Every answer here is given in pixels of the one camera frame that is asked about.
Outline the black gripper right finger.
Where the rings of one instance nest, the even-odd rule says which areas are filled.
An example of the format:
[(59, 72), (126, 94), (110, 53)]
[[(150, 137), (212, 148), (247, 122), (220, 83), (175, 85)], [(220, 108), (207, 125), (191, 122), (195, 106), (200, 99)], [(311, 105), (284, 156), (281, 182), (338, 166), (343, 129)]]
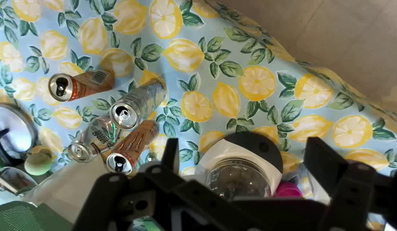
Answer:
[(320, 231), (367, 231), (370, 214), (397, 230), (397, 171), (384, 176), (369, 165), (345, 161), (318, 138), (307, 139), (303, 164), (330, 197)]

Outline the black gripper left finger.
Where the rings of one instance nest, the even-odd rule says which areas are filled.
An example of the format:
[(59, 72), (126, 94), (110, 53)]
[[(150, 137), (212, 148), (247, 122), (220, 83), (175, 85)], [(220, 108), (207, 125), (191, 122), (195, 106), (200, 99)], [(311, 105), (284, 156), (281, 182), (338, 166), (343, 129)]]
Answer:
[(178, 178), (178, 140), (168, 139), (160, 162), (128, 179), (105, 174), (91, 188), (73, 231), (128, 231), (137, 219), (150, 219), (164, 231), (216, 231), (208, 220), (171, 193)]

